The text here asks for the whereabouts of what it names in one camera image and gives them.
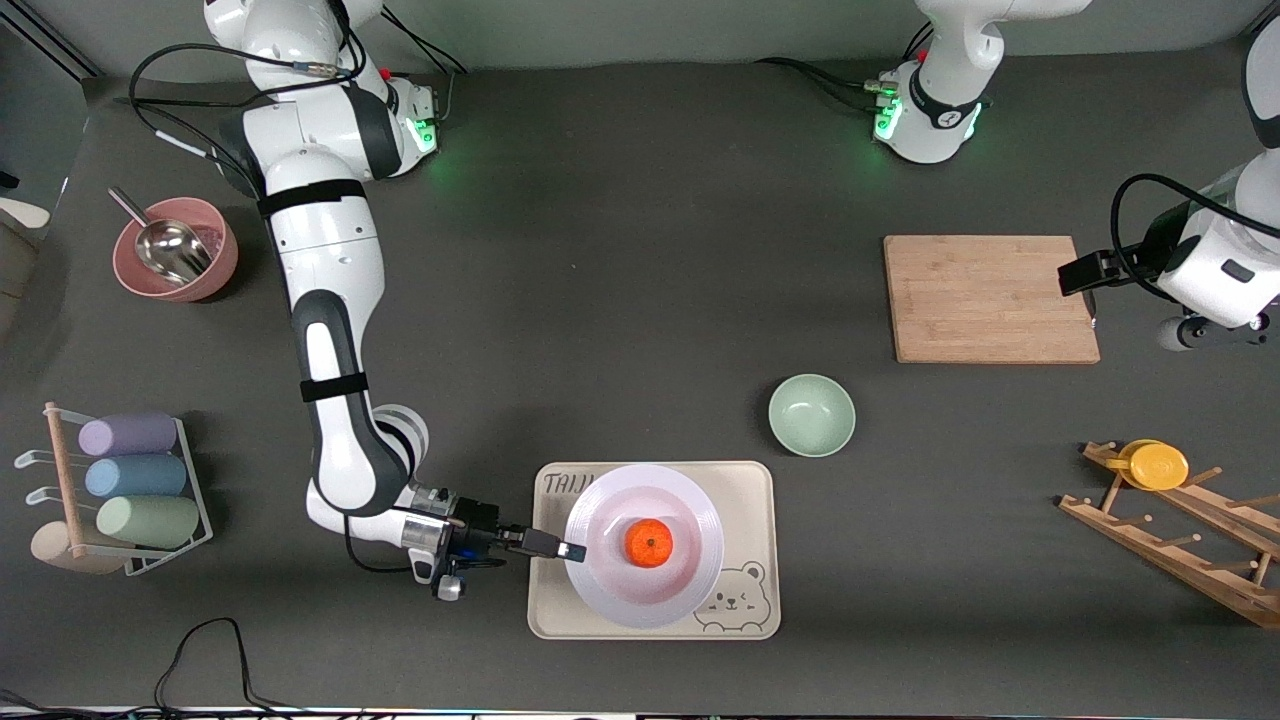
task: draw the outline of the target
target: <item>yellow mug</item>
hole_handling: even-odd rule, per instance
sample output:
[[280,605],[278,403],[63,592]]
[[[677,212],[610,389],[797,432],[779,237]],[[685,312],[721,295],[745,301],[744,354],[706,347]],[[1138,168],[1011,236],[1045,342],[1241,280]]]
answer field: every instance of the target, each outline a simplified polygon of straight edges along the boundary
[[1129,484],[1138,489],[1172,489],[1187,482],[1190,465],[1176,447],[1158,439],[1135,439],[1120,450],[1120,457],[1106,461]]

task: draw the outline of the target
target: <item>wooden cutting board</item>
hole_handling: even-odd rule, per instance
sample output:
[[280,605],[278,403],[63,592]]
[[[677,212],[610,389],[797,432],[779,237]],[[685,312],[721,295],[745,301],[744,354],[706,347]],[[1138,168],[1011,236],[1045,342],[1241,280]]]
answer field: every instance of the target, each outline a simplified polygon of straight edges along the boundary
[[1059,265],[1075,258],[1070,237],[886,237],[897,361],[1097,363],[1084,299],[1057,286]]

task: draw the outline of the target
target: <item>gray table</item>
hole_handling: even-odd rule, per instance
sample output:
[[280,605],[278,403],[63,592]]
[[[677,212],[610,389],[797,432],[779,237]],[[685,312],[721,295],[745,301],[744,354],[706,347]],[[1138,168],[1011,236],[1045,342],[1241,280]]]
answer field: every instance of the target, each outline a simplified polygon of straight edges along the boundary
[[[260,692],[314,706],[1276,717],[1280,637],[1052,503],[1101,492],[1074,451],[1091,438],[1160,437],[1226,466],[1229,495],[1276,491],[1275,356],[1158,351],[1172,307],[1125,290],[1100,297],[1096,366],[899,365],[881,251],[890,233],[1103,246],[1126,176],[1204,183],[1257,151],[1239,60],[1239,46],[1010,59],[942,167],[892,158],[865,117],[782,68],[477,73],[440,155],[369,188],[388,275],[365,343],[372,397],[425,415],[426,477],[520,519],[548,461],[760,460],[783,612],[760,643],[545,642],[525,625],[521,561],[474,573],[457,605],[353,568],[303,514],[311,434],[250,204],[110,104],[119,85],[91,87],[4,352],[0,457],[46,442],[45,400],[106,414],[156,397],[191,420],[225,519],[152,574],[79,577],[27,552],[58,511],[20,498],[51,475],[8,473],[0,684],[142,702],[183,630],[227,614]],[[165,305],[120,290],[111,183],[224,208],[244,251],[234,292]],[[1135,191],[1129,236],[1175,200]],[[801,372],[858,404],[835,457],[790,457],[765,434],[767,393]],[[1187,530],[1142,500],[1123,502]],[[227,634],[186,662],[174,702],[239,702]]]

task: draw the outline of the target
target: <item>orange fruit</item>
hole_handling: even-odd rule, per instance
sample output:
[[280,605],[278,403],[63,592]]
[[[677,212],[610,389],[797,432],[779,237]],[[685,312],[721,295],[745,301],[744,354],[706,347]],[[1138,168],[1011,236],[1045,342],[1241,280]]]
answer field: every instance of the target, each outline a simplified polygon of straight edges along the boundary
[[671,559],[671,528],[660,520],[646,518],[627,528],[622,547],[627,560],[637,568],[657,568]]

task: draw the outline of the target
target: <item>pink bowl on plate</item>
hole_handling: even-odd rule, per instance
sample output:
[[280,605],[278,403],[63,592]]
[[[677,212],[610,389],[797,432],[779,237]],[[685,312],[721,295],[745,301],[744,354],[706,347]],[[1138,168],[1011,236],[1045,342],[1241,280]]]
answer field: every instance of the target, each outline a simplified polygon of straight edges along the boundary
[[191,225],[205,241],[214,261],[198,278],[182,287],[174,287],[138,259],[134,245],[142,225],[137,220],[129,220],[115,240],[115,251],[111,254],[115,279],[120,281],[125,290],[133,295],[169,302],[195,302],[218,292],[232,279],[236,263],[239,261],[239,246],[236,245],[236,234],[227,227],[227,220],[218,208],[197,197],[173,197],[147,208],[147,217],[182,220]]

